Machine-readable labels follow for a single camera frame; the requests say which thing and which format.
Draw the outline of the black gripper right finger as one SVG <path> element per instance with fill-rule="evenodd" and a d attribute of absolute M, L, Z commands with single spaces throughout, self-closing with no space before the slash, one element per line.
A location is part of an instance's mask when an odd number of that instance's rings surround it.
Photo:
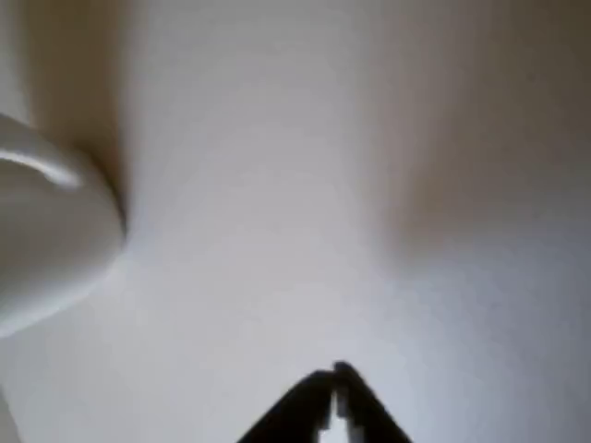
<path fill-rule="evenodd" d="M 336 362 L 333 376 L 336 413 L 346 422 L 349 442 L 412 442 L 352 365 Z"/>

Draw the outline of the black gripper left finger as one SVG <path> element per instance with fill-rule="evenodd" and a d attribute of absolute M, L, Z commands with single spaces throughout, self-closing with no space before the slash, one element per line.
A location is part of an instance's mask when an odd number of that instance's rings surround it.
<path fill-rule="evenodd" d="M 238 439 L 239 443 L 313 443 L 328 428 L 333 372 L 317 370 L 299 380 Z"/>

